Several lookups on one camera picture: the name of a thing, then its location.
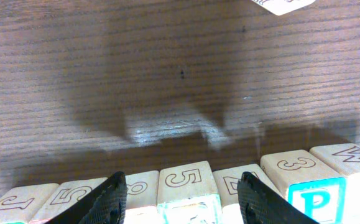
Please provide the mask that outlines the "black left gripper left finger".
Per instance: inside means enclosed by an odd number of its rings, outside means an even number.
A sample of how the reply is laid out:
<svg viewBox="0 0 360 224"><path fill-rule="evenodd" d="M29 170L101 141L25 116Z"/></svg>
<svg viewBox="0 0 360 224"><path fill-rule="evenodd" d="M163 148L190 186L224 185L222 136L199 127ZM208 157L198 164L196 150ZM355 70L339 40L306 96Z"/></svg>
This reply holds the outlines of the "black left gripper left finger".
<svg viewBox="0 0 360 224"><path fill-rule="evenodd" d="M123 171L117 171L46 224L123 224L126 202L126 176Z"/></svg>

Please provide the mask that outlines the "red U block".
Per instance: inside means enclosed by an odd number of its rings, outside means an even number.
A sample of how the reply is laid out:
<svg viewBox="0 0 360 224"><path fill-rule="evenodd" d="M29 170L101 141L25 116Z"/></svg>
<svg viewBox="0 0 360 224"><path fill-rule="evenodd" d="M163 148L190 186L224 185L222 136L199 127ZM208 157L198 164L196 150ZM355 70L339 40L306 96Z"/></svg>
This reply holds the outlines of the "red U block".
<svg viewBox="0 0 360 224"><path fill-rule="evenodd" d="M126 176L127 202L124 224L161 223L157 212L159 171Z"/></svg>

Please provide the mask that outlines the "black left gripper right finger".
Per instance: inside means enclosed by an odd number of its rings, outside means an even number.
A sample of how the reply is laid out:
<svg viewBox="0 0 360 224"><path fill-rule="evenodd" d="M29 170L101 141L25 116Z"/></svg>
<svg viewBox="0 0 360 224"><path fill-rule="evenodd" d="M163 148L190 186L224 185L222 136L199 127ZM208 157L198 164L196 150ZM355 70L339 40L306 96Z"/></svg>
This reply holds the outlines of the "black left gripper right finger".
<svg viewBox="0 0 360 224"><path fill-rule="evenodd" d="M244 224L318 224L251 172L242 173L237 191Z"/></svg>

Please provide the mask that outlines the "red E wooden block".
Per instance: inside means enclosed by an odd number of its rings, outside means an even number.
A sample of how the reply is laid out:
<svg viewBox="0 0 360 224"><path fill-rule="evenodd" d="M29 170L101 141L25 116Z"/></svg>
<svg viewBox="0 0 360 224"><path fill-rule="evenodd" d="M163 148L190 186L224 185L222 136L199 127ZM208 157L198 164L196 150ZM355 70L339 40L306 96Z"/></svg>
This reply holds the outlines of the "red E wooden block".
<svg viewBox="0 0 360 224"><path fill-rule="evenodd" d="M107 177L100 177L62 183L32 217L29 223L41 224L48 222L77 203L106 179Z"/></svg>

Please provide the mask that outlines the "red I block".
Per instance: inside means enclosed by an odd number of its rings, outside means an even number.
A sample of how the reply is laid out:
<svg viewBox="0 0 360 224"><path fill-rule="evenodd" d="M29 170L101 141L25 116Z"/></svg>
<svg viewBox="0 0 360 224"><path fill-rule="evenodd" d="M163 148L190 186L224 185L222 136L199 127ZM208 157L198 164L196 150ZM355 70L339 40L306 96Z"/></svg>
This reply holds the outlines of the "red I block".
<svg viewBox="0 0 360 224"><path fill-rule="evenodd" d="M243 172L251 172L282 197L277 187L257 164L214 171L213 176L219 190L224 224L243 224L237 191L238 181Z"/></svg>

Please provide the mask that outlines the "green N wooden block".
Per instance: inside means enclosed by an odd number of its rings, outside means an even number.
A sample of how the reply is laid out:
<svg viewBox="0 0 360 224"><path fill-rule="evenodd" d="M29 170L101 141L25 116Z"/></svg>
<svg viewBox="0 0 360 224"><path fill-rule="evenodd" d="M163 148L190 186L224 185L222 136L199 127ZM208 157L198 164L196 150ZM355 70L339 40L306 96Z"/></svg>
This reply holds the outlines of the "green N wooden block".
<svg viewBox="0 0 360 224"><path fill-rule="evenodd" d="M0 223L29 223L58 184L15 187L0 198Z"/></svg>

